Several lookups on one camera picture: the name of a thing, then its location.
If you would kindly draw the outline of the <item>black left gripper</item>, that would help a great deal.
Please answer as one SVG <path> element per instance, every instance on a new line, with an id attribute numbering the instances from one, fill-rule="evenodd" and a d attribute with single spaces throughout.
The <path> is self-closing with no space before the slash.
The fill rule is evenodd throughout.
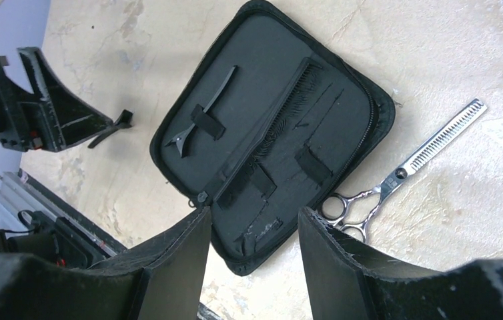
<path id="1" fill-rule="evenodd" d="M 108 131 L 113 120 L 72 93 L 38 47 L 17 50 L 32 97 L 5 73 L 0 56 L 0 145 L 19 152 L 60 152 Z"/>

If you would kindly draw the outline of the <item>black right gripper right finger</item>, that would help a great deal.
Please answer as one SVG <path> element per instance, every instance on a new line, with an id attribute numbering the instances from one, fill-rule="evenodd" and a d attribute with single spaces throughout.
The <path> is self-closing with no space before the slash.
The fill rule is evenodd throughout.
<path id="1" fill-rule="evenodd" d="M 503 319 L 503 259 L 427 269 L 334 229 L 308 207 L 298 234 L 314 319 Z"/>

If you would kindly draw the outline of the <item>black hair comb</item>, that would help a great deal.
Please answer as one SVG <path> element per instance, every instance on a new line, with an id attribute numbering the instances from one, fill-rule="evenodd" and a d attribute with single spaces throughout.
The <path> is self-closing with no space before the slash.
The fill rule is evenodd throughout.
<path id="1" fill-rule="evenodd" d="M 302 59 L 287 87 L 275 101 L 264 127 L 253 138 L 244 159 L 235 163 L 231 176 L 215 196 L 214 201 L 220 208 L 229 208 L 249 184 L 260 192 L 263 199 L 268 199 L 276 190 L 276 184 L 262 168 L 262 161 L 270 154 L 286 125 L 308 104 L 323 69 L 311 57 Z"/>

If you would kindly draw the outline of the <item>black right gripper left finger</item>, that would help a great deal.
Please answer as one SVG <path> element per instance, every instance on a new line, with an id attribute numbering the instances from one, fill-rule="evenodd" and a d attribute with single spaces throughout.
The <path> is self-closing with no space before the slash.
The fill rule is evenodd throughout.
<path id="1" fill-rule="evenodd" d="M 196 319 L 210 238 L 204 207 L 88 269 L 0 253 L 0 319 Z"/>

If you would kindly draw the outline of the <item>black zippered tool case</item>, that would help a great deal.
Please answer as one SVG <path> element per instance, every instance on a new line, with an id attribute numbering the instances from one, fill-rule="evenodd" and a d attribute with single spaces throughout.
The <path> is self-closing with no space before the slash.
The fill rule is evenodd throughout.
<path id="1" fill-rule="evenodd" d="M 149 146 L 211 244 L 246 276 L 394 124 L 393 99 L 269 1 L 248 1 L 211 44 Z"/>

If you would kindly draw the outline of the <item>silver thinning scissors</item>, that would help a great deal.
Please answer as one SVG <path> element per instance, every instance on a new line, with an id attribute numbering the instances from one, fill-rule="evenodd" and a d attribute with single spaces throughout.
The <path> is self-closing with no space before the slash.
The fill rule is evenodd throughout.
<path id="1" fill-rule="evenodd" d="M 330 199 L 337 199 L 342 205 L 341 213 L 337 217 L 330 217 L 320 205 L 316 212 L 323 217 L 334 229 L 345 233 L 348 229 L 357 231 L 362 237 L 362 243 L 368 243 L 368 229 L 372 219 L 379 213 L 380 207 L 399 187 L 409 178 L 414 176 L 437 154 L 445 149 L 453 140 L 463 133 L 473 122 L 479 119 L 486 111 L 488 106 L 479 99 L 473 99 L 455 116 L 453 116 L 443 127 L 434 132 L 425 142 L 423 142 L 408 158 L 399 164 L 391 173 L 389 173 L 379 184 L 361 191 L 352 196 L 344 196 L 339 193 L 329 195 Z M 352 204 L 356 201 L 378 195 L 379 199 L 376 205 L 368 212 L 363 220 L 356 223 L 347 223 Z"/>

